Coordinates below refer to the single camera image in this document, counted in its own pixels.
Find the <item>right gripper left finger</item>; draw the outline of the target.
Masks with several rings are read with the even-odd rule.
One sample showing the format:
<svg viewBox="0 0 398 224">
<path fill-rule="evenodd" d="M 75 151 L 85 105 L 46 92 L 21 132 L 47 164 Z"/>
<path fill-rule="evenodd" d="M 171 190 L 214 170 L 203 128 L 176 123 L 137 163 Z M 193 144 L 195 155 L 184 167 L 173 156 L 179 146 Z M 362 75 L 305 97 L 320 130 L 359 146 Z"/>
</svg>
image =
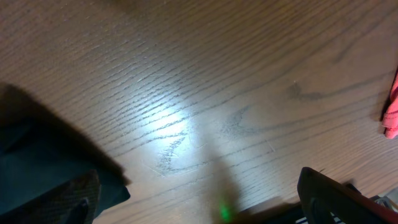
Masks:
<svg viewBox="0 0 398 224">
<path fill-rule="evenodd" d="M 1 215 L 1 223 L 92 224 L 100 196 L 95 170 L 69 180 Z"/>
</svg>

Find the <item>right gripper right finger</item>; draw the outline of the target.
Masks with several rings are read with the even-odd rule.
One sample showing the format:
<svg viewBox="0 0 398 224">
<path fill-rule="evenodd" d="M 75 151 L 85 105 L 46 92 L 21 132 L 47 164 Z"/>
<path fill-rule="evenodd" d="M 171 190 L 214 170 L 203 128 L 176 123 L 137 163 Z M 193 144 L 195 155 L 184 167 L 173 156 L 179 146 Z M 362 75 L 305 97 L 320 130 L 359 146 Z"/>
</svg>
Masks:
<svg viewBox="0 0 398 224">
<path fill-rule="evenodd" d="M 397 223 L 397 213 L 393 210 L 309 167 L 302 168 L 297 191 L 310 224 L 317 224 L 315 217 L 330 213 L 345 223 Z"/>
</svg>

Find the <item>black t-shirt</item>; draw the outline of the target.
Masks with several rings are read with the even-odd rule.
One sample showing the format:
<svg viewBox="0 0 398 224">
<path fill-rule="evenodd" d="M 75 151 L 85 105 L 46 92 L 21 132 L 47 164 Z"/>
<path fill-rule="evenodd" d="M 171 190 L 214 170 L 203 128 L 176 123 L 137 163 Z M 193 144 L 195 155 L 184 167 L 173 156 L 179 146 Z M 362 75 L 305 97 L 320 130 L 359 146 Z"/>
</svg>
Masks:
<svg viewBox="0 0 398 224">
<path fill-rule="evenodd" d="M 3 126 L 1 213 L 90 170 L 101 185 L 96 215 L 130 198 L 121 171 L 78 132 L 34 119 Z"/>
</svg>

